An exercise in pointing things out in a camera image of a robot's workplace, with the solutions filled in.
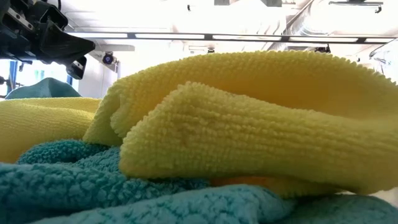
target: folded towel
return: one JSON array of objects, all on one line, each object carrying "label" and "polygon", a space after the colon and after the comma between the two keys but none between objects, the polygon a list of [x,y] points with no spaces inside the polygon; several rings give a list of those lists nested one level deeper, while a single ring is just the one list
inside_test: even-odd
[{"label": "folded towel", "polygon": [[33,147],[18,164],[0,163],[0,223],[32,222],[208,186],[200,179],[127,179],[118,161],[117,147],[69,140]]},{"label": "folded towel", "polygon": [[0,101],[0,162],[15,162],[43,142],[81,139],[99,102],[89,98]]},{"label": "folded towel", "polygon": [[201,179],[127,179],[119,149],[65,140],[0,164],[0,223],[393,224],[398,210],[374,197],[283,200],[262,187],[206,188]]},{"label": "folded towel", "polygon": [[130,177],[271,176],[304,183],[286,195],[367,194],[398,185],[397,98],[382,75],[327,54],[202,55],[118,80],[83,139],[123,142]]},{"label": "folded towel", "polygon": [[31,86],[20,87],[7,95],[6,100],[23,98],[79,97],[80,94],[67,83],[45,78]]}]

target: yellow microfiber towel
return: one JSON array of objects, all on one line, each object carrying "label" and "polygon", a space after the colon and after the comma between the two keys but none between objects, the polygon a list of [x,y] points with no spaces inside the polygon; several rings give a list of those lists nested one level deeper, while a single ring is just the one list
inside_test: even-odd
[{"label": "yellow microfiber towel", "polygon": [[397,99],[390,80],[327,54],[202,55],[118,80],[83,139],[123,143],[130,177],[371,193],[398,185]]},{"label": "yellow microfiber towel", "polygon": [[81,139],[99,102],[89,98],[0,101],[0,162],[13,163],[43,142]]}]

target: white ceiling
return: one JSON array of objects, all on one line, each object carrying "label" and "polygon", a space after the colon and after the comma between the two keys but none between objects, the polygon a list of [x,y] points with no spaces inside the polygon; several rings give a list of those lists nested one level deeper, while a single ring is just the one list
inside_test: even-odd
[{"label": "white ceiling", "polygon": [[[49,2],[57,5],[56,0]],[[383,0],[379,14],[364,7],[329,6],[315,0],[312,24],[332,30],[333,35],[397,35],[398,1]],[[62,11],[75,31],[100,32],[194,32],[218,34],[280,34],[308,0],[284,0],[282,8],[266,7],[260,0],[239,0],[230,6],[214,6],[214,0],[63,0]],[[136,50],[178,46],[178,50],[217,52],[266,50],[269,44],[249,42],[184,42],[154,40],[104,40],[99,44],[134,45]],[[369,45],[332,45],[334,54],[366,54]]]}]

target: microfiber towel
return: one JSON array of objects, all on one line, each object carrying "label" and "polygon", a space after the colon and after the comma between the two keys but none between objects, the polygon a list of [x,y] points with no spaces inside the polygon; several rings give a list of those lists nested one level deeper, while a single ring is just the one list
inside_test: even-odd
[{"label": "microfiber towel", "polygon": [[303,185],[266,181],[282,195],[370,194],[398,185],[397,98],[381,74],[328,54],[200,55],[118,80],[83,140],[121,145],[130,177],[269,176]]},{"label": "microfiber towel", "polygon": [[80,94],[71,85],[54,78],[44,78],[35,85],[15,89],[6,96],[6,100],[79,96]]},{"label": "microfiber towel", "polygon": [[262,187],[207,188],[200,179],[128,180],[119,149],[81,141],[40,144],[0,164],[0,223],[393,224],[374,197],[283,200]]},{"label": "microfiber towel", "polygon": [[27,223],[202,189],[201,179],[127,179],[119,148],[64,140],[39,144],[17,164],[0,163],[0,223]]},{"label": "microfiber towel", "polygon": [[0,101],[0,162],[13,163],[43,142],[81,139],[99,102],[90,98]]}]

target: security camera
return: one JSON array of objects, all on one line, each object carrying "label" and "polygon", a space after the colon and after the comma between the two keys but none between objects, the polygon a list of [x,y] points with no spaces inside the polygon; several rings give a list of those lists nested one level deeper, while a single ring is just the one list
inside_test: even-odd
[{"label": "security camera", "polygon": [[105,52],[105,55],[102,58],[102,62],[105,65],[112,65],[116,63],[116,57],[113,56],[113,52]]}]

